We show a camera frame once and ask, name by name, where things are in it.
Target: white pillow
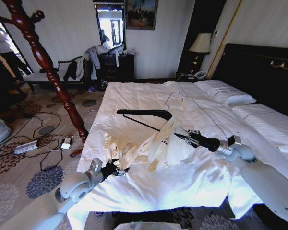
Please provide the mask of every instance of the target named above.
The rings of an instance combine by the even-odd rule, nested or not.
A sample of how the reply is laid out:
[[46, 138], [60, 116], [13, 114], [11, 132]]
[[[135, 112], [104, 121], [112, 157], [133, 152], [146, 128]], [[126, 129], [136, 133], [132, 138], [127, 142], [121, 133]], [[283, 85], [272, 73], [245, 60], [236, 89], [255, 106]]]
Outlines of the white pillow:
[[203, 80], [195, 83], [216, 101], [224, 103], [229, 107], [251, 104], [256, 102], [252, 96], [225, 84], [219, 80]]
[[288, 117], [263, 105], [249, 104], [233, 108], [243, 120], [253, 126], [270, 144], [288, 158]]

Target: person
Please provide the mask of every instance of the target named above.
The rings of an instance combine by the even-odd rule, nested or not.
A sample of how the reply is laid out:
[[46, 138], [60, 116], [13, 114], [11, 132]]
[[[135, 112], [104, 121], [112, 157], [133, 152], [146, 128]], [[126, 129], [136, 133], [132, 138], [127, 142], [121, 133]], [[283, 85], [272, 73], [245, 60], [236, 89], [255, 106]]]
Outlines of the person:
[[110, 41], [110, 39], [105, 35], [104, 30], [101, 30], [101, 36], [102, 36], [102, 43]]
[[27, 69], [27, 65], [24, 64], [10, 49], [9, 44], [6, 42], [7, 34], [4, 30], [0, 28], [0, 30], [4, 33], [0, 32], [0, 55], [6, 60], [11, 70], [16, 76], [16, 79], [23, 81], [24, 78], [21, 75], [18, 68], [20, 68], [27, 75], [31, 74], [31, 72]]

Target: metal hanger hook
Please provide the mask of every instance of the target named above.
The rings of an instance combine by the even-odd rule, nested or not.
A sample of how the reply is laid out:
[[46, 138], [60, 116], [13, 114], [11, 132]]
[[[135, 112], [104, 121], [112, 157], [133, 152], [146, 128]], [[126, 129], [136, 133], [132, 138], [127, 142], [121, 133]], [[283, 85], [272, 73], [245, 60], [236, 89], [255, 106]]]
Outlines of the metal hanger hook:
[[183, 94], [182, 94], [181, 92], [179, 92], [179, 91], [172, 92], [172, 93], [168, 96], [167, 101], [164, 103], [164, 104], [168, 107], [167, 111], [168, 111], [169, 108], [170, 108], [170, 106], [167, 104], [167, 102], [168, 102], [169, 98], [171, 97], [171, 95], [172, 95], [173, 93], [179, 93], [179, 94], [181, 95], [181, 97], [182, 97], [181, 102], [183, 102]]

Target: mirror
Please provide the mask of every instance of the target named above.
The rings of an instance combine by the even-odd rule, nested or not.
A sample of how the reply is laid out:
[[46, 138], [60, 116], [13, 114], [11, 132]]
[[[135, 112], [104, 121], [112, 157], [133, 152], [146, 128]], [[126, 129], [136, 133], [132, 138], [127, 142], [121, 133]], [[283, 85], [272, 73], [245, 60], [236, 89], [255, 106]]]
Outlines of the mirror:
[[101, 44], [112, 49], [125, 42], [123, 3], [95, 2]]

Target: lamp shade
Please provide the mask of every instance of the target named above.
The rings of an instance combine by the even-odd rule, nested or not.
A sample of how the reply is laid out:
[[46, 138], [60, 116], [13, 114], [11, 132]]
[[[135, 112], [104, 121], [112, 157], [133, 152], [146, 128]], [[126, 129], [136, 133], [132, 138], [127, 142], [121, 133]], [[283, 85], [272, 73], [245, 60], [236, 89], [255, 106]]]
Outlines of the lamp shade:
[[209, 53], [210, 38], [211, 33], [199, 33], [189, 51], [196, 53]]

